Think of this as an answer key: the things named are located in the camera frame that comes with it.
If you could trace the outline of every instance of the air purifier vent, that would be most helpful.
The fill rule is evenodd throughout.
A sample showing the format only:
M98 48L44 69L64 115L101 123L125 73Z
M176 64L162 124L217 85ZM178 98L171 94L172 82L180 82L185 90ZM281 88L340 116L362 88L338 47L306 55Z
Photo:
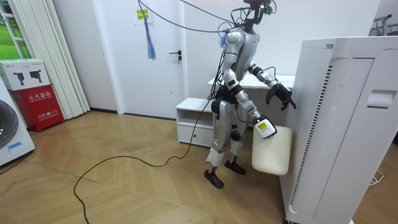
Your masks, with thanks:
M312 125L311 125L311 128L310 128L310 132L308 134L308 139L307 139L307 143L305 145L305 150L304 150L303 157L302 157L302 160L301 160L300 169L298 170L297 178L296 178L296 181L294 183L294 189L293 189L292 197L290 198L290 204L293 204L294 197L295 197L295 194L296 194L296 191L297 191L297 187L299 186L301 174L302 174L303 168L304 168L305 159L307 158L308 149L310 148L311 138L313 136L313 132L314 132L315 126L317 124L319 111L320 111L320 108L321 108L321 105L322 105L323 97L325 95L326 86L328 84L329 76L330 76L332 68L333 68L333 66L329 65L328 71L327 71L326 76L325 76L325 81L323 82L322 90L321 90L320 96L318 98L318 105L317 105L317 108L315 110L315 114L314 114L314 117L313 117L313 120L312 120Z

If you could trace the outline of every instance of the yellow label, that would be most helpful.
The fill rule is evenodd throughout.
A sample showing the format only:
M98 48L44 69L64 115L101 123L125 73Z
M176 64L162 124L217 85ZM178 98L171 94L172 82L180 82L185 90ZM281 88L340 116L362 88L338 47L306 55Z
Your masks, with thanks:
M258 127L259 127L260 130L264 130L264 129L267 128L267 125L265 123L261 123L261 124L259 124Z
M144 20L144 16L142 15L142 11L145 13L145 17L148 19L148 9L137 9L137 18L138 20Z

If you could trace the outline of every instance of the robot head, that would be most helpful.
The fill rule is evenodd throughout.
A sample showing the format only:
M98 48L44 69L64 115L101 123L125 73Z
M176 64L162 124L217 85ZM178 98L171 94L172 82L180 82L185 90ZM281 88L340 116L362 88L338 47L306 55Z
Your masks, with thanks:
M271 3L271 0L243 0L243 2L250 4L250 8L253 10L263 10Z
M272 14L271 1L273 0L243 0L243 2L250 4L250 10L254 11L253 18L245 19L244 21L244 26L247 30L250 30L253 24L259 24L263 14Z

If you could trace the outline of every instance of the wooden floor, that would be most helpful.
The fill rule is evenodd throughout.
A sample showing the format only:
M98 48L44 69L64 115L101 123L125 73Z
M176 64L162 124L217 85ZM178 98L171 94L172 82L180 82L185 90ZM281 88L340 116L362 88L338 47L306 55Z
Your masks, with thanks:
M175 121L89 112L31 133L35 152L0 176L0 223L85 223L73 186L91 166L111 156L127 155L162 164L182 156ZM251 138L247 139L248 148ZM239 158L248 170L240 176L222 167L222 190L203 177L208 148L191 148L182 160L163 168L132 159L115 159L93 169L77 192L91 223L134 224L280 224L284 207L278 177L255 171L250 150ZM384 180L369 188L355 224L398 223L398 150L381 166Z

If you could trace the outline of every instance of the blue tassel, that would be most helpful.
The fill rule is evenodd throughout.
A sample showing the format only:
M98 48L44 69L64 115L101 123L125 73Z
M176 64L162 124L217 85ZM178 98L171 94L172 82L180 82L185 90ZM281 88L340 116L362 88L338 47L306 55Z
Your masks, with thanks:
M144 16L144 24L145 24L145 30L147 32L147 49L148 49L148 59L156 60L156 51L154 47L154 43L152 43L152 39L149 34L149 26L148 26L148 20L147 17L145 16L144 10L142 10L141 4L138 1L139 7L141 8L142 15Z
M228 32L225 32L224 36L220 38L218 41L220 47L225 48L226 47L226 38L228 37Z

